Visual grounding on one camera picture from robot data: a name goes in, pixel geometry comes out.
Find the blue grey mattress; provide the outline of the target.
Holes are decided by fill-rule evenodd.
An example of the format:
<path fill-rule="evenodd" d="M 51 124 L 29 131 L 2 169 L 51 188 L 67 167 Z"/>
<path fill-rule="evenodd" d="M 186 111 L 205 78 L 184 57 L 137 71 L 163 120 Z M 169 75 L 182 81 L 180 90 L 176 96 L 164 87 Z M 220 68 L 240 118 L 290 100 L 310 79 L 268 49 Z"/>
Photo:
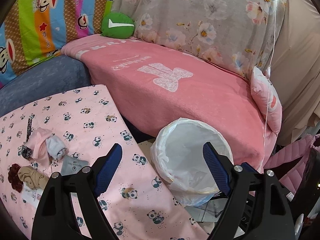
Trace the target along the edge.
<path fill-rule="evenodd" d="M 85 64 L 68 56 L 45 61 L 1 88 L 1 116 L 33 101 L 91 85 Z"/>

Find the leopard print hair band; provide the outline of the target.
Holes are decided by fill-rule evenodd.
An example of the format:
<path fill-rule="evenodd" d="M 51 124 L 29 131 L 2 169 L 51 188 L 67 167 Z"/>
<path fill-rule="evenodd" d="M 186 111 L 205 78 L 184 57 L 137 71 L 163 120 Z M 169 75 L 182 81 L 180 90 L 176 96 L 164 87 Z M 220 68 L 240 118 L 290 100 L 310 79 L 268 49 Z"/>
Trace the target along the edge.
<path fill-rule="evenodd" d="M 32 150 L 27 146 L 27 142 L 30 139 L 31 133 L 32 133 L 32 123 L 33 123 L 33 118 L 35 117 L 34 114 L 31 114 L 28 118 L 28 123 L 27 123 L 27 135 L 26 135 L 26 140 L 24 144 L 22 145 L 22 152 L 21 156 L 24 159 L 29 160 L 31 158 Z"/>

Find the white hotel paper bag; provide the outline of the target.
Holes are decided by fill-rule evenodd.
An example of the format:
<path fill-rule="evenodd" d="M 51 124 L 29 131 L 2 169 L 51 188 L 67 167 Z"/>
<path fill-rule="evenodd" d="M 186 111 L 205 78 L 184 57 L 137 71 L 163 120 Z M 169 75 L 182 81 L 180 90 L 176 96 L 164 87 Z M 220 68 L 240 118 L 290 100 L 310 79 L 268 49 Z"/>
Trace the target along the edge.
<path fill-rule="evenodd" d="M 27 186 L 25 182 L 23 183 L 22 199 L 24 203 L 29 203 L 34 208 L 37 208 L 41 200 L 42 194 L 43 194 L 43 189 L 38 188 L 38 189 L 32 190 Z"/>

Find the pink towel blanket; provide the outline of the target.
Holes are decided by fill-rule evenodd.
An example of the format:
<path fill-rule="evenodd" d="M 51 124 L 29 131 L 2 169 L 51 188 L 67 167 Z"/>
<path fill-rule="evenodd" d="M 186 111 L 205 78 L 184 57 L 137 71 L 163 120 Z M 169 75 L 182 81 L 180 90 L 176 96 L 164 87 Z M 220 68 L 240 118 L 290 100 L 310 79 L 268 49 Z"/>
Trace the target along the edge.
<path fill-rule="evenodd" d="M 218 130 L 236 164 L 262 171 L 276 135 L 251 96 L 244 78 L 193 55 L 144 42 L 91 35 L 61 49 L 89 70 L 94 85 L 105 85 L 126 120 L 157 136 L 174 120 L 188 118 Z"/>

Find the white folded sock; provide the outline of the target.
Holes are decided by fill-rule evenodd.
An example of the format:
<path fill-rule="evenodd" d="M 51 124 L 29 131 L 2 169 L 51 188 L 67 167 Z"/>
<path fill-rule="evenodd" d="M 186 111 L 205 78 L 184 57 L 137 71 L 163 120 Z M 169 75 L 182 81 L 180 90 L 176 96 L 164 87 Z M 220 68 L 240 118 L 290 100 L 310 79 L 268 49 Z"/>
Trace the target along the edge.
<path fill-rule="evenodd" d="M 61 160 L 63 156 L 66 154 L 67 150 L 65 144 L 57 135 L 53 135 L 46 139 L 46 148 L 48 154 L 54 160 Z"/>

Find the grey floral pillow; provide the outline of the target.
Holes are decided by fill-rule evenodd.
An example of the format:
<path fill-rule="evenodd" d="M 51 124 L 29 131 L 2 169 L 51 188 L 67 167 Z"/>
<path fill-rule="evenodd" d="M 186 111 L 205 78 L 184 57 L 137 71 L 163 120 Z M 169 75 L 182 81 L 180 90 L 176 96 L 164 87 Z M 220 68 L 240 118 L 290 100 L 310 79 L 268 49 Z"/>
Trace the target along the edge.
<path fill-rule="evenodd" d="M 286 0 L 113 0 L 134 36 L 249 78 L 272 54 Z"/>

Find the pink cleaning cloth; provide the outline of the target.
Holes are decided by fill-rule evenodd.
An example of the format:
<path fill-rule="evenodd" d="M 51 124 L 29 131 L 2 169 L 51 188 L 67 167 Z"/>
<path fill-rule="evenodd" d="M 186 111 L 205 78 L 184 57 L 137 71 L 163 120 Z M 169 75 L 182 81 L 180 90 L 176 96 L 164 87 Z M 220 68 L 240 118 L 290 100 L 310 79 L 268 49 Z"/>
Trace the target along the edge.
<path fill-rule="evenodd" d="M 48 168 L 50 165 L 46 140 L 52 135 L 53 133 L 51 130 L 39 127 L 32 132 L 29 140 L 25 144 L 27 148 L 32 150 L 30 158 L 38 162 L 44 168 Z"/>

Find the beige knotted stocking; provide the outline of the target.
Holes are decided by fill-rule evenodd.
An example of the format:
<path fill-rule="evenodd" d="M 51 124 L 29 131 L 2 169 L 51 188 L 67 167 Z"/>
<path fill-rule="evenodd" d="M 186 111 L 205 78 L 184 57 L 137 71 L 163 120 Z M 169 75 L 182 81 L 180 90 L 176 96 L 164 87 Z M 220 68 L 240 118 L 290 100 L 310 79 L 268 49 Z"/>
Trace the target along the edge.
<path fill-rule="evenodd" d="M 44 190 L 49 180 L 47 176 L 33 169 L 31 166 L 21 167 L 17 175 L 20 181 L 26 183 L 31 190 Z"/>

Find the colourful monkey print quilt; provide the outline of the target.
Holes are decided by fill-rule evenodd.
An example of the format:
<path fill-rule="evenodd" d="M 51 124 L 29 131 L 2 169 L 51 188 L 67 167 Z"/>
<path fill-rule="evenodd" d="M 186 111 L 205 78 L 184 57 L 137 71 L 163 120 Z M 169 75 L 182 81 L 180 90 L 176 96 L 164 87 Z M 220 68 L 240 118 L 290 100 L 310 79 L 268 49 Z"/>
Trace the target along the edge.
<path fill-rule="evenodd" d="M 113 0 L 17 0 L 1 25 L 1 86 L 59 55 L 78 38 L 101 32 Z"/>

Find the beige curtain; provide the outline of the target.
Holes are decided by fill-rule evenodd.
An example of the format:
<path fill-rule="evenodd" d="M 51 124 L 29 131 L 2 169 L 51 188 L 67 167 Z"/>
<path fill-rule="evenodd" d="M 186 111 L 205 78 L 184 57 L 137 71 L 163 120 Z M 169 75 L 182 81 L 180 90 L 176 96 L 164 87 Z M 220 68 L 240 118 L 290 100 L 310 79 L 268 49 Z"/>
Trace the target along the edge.
<path fill-rule="evenodd" d="M 283 107 L 277 143 L 285 146 L 319 123 L 319 12 L 310 0 L 287 0 L 271 81 Z"/>

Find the grey velvet pouch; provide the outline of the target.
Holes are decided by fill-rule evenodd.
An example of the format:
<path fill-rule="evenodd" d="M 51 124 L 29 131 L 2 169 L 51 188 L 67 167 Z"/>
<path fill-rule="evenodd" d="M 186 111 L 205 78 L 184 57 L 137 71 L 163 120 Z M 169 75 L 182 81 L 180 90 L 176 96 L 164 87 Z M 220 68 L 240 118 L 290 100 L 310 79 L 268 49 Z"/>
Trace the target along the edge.
<path fill-rule="evenodd" d="M 75 159 L 68 155 L 65 155 L 61 167 L 61 175 L 71 175 L 78 173 L 83 167 L 88 166 L 88 161 Z"/>

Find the white lined trash bin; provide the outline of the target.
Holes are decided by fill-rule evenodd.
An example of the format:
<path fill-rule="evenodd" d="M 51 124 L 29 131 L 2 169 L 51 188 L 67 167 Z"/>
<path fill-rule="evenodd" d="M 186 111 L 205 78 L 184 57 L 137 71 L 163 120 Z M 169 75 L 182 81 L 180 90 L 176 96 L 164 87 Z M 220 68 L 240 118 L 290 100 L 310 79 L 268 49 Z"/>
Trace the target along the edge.
<path fill-rule="evenodd" d="M 233 161 L 222 134 L 205 122 L 179 118 L 160 130 L 151 146 L 152 162 L 172 195 L 184 206 L 199 206 L 219 189 L 203 157 L 210 142 L 218 154 Z"/>

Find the dark red velvet scrunchie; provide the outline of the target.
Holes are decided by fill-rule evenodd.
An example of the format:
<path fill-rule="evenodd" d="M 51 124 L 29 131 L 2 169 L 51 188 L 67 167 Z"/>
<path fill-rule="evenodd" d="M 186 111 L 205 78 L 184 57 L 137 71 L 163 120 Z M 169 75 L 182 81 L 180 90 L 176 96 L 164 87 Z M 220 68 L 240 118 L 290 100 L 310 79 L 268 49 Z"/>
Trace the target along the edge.
<path fill-rule="evenodd" d="M 8 172 L 8 181 L 11 184 L 12 189 L 19 193 L 21 193 L 23 189 L 23 182 L 18 177 L 18 171 L 20 168 L 20 165 L 12 164 Z"/>

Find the pink panda print sheet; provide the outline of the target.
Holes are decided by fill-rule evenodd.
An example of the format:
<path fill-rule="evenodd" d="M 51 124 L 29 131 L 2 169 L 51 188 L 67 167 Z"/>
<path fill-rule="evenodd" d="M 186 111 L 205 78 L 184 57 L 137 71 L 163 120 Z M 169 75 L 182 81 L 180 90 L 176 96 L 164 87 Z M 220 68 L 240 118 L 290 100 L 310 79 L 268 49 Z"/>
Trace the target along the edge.
<path fill-rule="evenodd" d="M 63 158 L 49 155 L 48 168 L 24 159 L 22 145 L 31 114 L 32 132 L 39 127 L 51 130 L 65 144 L 65 155 L 88 161 L 88 166 L 62 176 Z M 107 190 L 96 196 L 94 162 L 115 143 L 122 147 L 123 157 Z M 12 189 L 12 164 L 31 166 L 49 178 L 37 208 Z M 162 183 L 104 85 L 48 96 L 1 116 L 1 201 L 27 239 L 208 237 Z"/>

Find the green checkmark cushion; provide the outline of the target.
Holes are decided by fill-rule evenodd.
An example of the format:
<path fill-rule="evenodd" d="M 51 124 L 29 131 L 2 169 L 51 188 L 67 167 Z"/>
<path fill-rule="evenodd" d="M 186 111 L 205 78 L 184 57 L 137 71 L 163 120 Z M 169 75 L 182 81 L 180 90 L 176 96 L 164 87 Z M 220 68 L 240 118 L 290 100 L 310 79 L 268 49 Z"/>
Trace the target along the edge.
<path fill-rule="evenodd" d="M 104 37 L 126 39 L 135 31 L 134 21 L 120 12 L 111 12 L 103 17 L 101 34 Z"/>

